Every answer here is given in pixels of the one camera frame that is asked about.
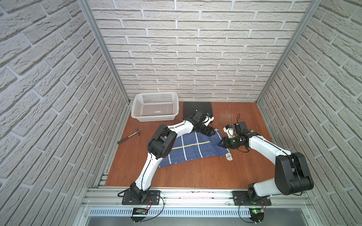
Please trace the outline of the blue plaid pillowcase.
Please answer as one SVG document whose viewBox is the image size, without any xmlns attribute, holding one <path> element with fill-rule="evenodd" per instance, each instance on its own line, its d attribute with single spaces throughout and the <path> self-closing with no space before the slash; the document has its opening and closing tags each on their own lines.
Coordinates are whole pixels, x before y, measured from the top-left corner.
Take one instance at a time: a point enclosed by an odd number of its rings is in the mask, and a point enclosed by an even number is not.
<svg viewBox="0 0 362 226">
<path fill-rule="evenodd" d="M 196 132 L 178 137 L 170 154 L 161 161 L 159 167 L 163 168 L 213 156 L 226 158 L 225 155 L 230 151 L 218 146 L 222 136 L 218 129 L 215 132 L 216 134 L 211 137 Z"/>
</svg>

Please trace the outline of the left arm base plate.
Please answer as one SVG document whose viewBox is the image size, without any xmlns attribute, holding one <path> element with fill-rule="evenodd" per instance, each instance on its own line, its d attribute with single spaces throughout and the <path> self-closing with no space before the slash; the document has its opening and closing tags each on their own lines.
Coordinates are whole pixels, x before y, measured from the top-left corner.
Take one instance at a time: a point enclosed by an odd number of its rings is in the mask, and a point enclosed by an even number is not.
<svg viewBox="0 0 362 226">
<path fill-rule="evenodd" d="M 142 193 L 138 197 L 127 189 L 122 195 L 122 205 L 159 205 L 160 193 L 160 190 L 148 190 L 146 194 Z"/>
</svg>

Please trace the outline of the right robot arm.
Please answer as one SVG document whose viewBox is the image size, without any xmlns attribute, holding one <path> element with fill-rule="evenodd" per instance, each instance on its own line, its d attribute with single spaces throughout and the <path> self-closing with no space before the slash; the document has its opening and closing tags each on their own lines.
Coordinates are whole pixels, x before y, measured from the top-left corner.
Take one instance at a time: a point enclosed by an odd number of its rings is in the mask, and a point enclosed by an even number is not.
<svg viewBox="0 0 362 226">
<path fill-rule="evenodd" d="M 273 144 L 259 133 L 245 132 L 237 137 L 224 137 L 218 145 L 226 149 L 238 149 L 241 146 L 251 148 L 274 164 L 274 178 L 249 185 L 249 202 L 257 202 L 271 195 L 302 195 L 304 191 L 314 188 L 306 157 Z"/>
</svg>

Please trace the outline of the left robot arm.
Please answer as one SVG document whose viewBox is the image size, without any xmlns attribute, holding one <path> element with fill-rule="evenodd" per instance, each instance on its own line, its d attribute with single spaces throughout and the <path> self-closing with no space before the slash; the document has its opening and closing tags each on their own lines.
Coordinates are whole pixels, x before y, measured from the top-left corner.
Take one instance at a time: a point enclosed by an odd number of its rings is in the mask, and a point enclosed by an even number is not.
<svg viewBox="0 0 362 226">
<path fill-rule="evenodd" d="M 182 122 L 166 126 L 160 125 L 155 131 L 153 137 L 148 143 L 148 157 L 145 165 L 135 182 L 130 185 L 132 195 L 137 198 L 140 203 L 148 199 L 147 191 L 151 186 L 153 176 L 161 163 L 166 158 L 175 143 L 175 140 L 192 132 L 199 132 L 208 137 L 213 136 L 215 129 L 209 126 L 214 120 L 214 116 L 209 113 L 204 113 L 196 110 L 196 113 Z"/>
</svg>

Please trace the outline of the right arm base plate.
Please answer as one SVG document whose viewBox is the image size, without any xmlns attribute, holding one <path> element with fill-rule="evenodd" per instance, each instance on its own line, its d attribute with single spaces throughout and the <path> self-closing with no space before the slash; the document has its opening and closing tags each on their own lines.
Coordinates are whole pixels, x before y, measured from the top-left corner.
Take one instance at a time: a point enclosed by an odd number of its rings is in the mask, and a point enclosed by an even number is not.
<svg viewBox="0 0 362 226">
<path fill-rule="evenodd" d="M 250 191 L 232 191 L 232 197 L 235 206 L 253 205 L 253 206 L 271 206 L 271 200 L 268 196 L 259 197 L 253 195 Z"/>
</svg>

